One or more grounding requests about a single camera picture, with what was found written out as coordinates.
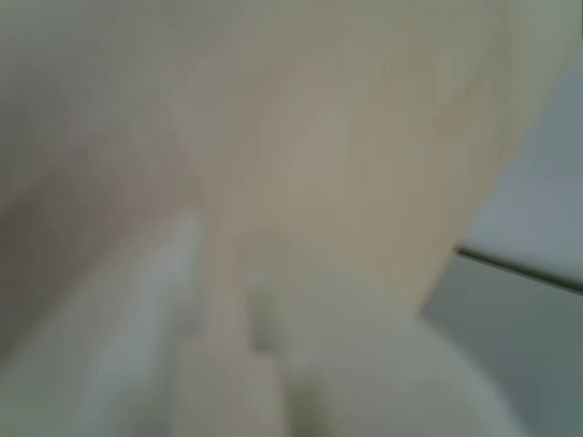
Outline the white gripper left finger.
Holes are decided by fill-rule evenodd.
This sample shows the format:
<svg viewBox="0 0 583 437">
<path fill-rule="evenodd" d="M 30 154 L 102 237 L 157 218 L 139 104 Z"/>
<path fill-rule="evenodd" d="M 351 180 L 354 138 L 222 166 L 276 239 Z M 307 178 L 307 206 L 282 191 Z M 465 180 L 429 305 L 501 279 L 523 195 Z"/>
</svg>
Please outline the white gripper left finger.
<svg viewBox="0 0 583 437">
<path fill-rule="evenodd" d="M 201 240 L 196 218 L 171 217 L 127 238 L 92 272 L 107 331 L 69 435 L 169 434 L 176 350 L 199 318 Z"/>
</svg>

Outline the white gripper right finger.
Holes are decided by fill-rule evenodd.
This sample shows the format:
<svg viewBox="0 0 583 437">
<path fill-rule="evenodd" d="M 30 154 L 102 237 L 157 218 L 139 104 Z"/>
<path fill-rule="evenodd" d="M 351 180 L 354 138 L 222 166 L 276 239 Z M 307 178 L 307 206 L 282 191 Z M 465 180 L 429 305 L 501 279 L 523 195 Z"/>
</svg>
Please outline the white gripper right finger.
<svg viewBox="0 0 583 437">
<path fill-rule="evenodd" d="M 257 347 L 294 436 L 514 436 L 505 398 L 453 344 L 354 275 L 253 275 Z"/>
</svg>

